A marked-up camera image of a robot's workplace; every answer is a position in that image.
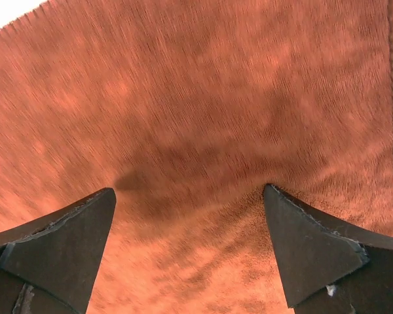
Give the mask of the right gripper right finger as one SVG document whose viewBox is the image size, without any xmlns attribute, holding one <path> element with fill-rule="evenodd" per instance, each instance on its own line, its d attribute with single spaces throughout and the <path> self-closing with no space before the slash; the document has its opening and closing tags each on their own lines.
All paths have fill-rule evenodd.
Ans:
<svg viewBox="0 0 393 314">
<path fill-rule="evenodd" d="M 295 313 L 393 313 L 393 237 L 378 234 L 268 184 L 266 221 Z"/>
</svg>

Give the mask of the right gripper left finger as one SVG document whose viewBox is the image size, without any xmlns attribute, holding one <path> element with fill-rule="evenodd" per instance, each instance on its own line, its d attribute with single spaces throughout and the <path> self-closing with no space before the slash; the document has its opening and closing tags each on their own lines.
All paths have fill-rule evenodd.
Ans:
<svg viewBox="0 0 393 314">
<path fill-rule="evenodd" d="M 103 188 L 0 232 L 0 313 L 86 313 L 115 205 Z"/>
</svg>

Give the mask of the brown microfiber towel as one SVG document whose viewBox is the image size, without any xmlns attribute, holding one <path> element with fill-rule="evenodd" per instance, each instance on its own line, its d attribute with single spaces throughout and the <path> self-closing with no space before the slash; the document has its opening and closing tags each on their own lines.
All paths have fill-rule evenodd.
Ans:
<svg viewBox="0 0 393 314">
<path fill-rule="evenodd" d="M 47 1 L 0 29 L 0 231 L 117 194 L 90 313 L 287 313 L 267 183 L 393 236 L 393 1 Z"/>
</svg>

